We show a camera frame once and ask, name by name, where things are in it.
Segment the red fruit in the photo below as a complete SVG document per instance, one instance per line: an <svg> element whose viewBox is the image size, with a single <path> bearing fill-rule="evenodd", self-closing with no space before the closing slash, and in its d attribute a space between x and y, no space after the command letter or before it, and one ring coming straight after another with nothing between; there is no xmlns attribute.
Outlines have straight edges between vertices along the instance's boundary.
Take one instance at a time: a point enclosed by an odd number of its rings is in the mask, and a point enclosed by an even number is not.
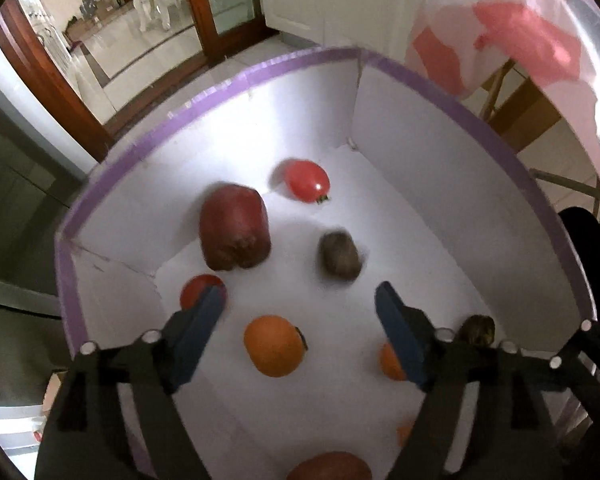
<svg viewBox="0 0 600 480"><path fill-rule="evenodd" d="M250 269L266 260L271 238L259 193L227 184L209 195L200 212L200 245L212 270Z"/></svg>
<svg viewBox="0 0 600 480"><path fill-rule="evenodd" d="M200 274L199 276L191 278L185 286L182 287L182 292L180 293L180 307L182 310L195 307L202 291L205 290L205 287L211 285L222 288L224 299L226 300L226 287L224 286L224 282L212 274Z"/></svg>
<svg viewBox="0 0 600 480"><path fill-rule="evenodd" d="M303 202L328 200L331 183L327 173L310 160L295 160L285 168L285 183L293 195Z"/></svg>

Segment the tiled floor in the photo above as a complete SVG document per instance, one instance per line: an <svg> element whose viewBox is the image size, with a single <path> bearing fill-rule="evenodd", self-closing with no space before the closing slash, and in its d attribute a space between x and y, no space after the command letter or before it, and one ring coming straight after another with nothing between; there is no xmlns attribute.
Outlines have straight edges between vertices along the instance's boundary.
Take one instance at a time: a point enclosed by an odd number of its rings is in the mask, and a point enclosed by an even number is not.
<svg viewBox="0 0 600 480"><path fill-rule="evenodd" d="M254 64L272 59L273 57L289 54L295 50L295 47L283 43L279 36L275 36L248 48L240 54L227 59L225 62L203 73L157 106L151 113L131 128L129 132L113 146L107 160L94 169L92 177L93 175L98 175L103 166L110 164L120 156L127 146L165 121L168 118L169 112L176 111L183 107L187 101L198 95L200 92L205 91L226 79L232 78L242 70L245 70Z"/></svg>
<svg viewBox="0 0 600 480"><path fill-rule="evenodd" d="M202 51L200 38L186 1L178 9L169 6L171 29L164 31L159 20L140 32L138 14L128 12L84 41L109 80L102 86L80 49L74 62L80 97L96 118L105 123L131 99L169 70ZM236 5L214 17L218 29L225 30L246 20L247 7Z"/></svg>

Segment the cherry tomato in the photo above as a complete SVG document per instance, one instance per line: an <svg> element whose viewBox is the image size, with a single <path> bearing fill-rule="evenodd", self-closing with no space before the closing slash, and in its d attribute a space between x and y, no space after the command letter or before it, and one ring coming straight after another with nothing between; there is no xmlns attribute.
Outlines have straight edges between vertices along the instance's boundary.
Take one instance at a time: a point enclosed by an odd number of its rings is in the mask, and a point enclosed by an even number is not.
<svg viewBox="0 0 600 480"><path fill-rule="evenodd" d="M182 288L180 293L180 307L183 310L188 310L196 306L198 298L206 286L217 285L222 288L224 298L226 299L226 287L224 282L212 274L200 274L191 278Z"/></svg>
<svg viewBox="0 0 600 480"><path fill-rule="evenodd" d="M328 200L331 188L327 173L310 160L295 160L285 169L285 183L293 195L303 202Z"/></svg>

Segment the floor tile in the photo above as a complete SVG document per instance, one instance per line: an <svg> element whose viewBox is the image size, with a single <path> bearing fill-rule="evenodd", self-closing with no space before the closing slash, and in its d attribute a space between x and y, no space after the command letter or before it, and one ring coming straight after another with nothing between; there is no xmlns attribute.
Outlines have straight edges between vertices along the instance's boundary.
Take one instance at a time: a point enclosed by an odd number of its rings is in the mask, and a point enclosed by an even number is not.
<svg viewBox="0 0 600 480"><path fill-rule="evenodd" d="M151 52L113 79L104 87L104 92L113 107L120 110L165 72L165 67Z"/></svg>
<svg viewBox="0 0 600 480"><path fill-rule="evenodd" d="M82 53L74 55L74 63L82 102L101 124L106 123L116 113L116 109L98 83Z"/></svg>
<svg viewBox="0 0 600 480"><path fill-rule="evenodd" d="M234 59L247 66L253 66L274 57L284 56L294 50L295 49L292 46L282 43L280 38L275 36L248 48L240 54L236 54Z"/></svg>
<svg viewBox="0 0 600 480"><path fill-rule="evenodd" d="M478 87L474 93L472 93L467 99L462 101L462 104L466 106L474 115L478 116L485 101L487 100L489 93L482 87Z"/></svg>
<svg viewBox="0 0 600 480"><path fill-rule="evenodd" d="M516 63L513 70L518 72L522 77L529 77L529 72L520 63Z"/></svg>
<svg viewBox="0 0 600 480"><path fill-rule="evenodd" d="M84 43L104 72L109 77L115 76L149 49L168 41L193 24L185 2L181 10L170 6L169 13L170 30L163 30L162 23L156 19L148 23L145 32L140 32L138 13L131 9Z"/></svg>
<svg viewBox="0 0 600 480"><path fill-rule="evenodd" d="M207 74L213 78L214 85L217 85L226 79L231 79L246 69L247 65L232 58L213 67Z"/></svg>
<svg viewBox="0 0 600 480"><path fill-rule="evenodd" d="M200 45L196 29L189 30L171 38L152 52L167 70L176 68L183 61L202 52L202 45Z"/></svg>

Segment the tomato stem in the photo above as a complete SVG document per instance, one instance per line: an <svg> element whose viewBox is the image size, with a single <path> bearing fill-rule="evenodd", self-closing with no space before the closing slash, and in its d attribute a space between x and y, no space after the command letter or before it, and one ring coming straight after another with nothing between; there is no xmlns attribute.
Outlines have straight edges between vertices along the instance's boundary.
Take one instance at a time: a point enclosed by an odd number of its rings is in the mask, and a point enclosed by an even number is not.
<svg viewBox="0 0 600 480"><path fill-rule="evenodd" d="M297 326L295 326L294 328L296 329L296 332L298 332L300 339L302 339L302 346L304 346L304 350L307 351L309 349L309 347L306 344L306 339L304 338L304 334L302 332L300 332L300 329Z"/></svg>

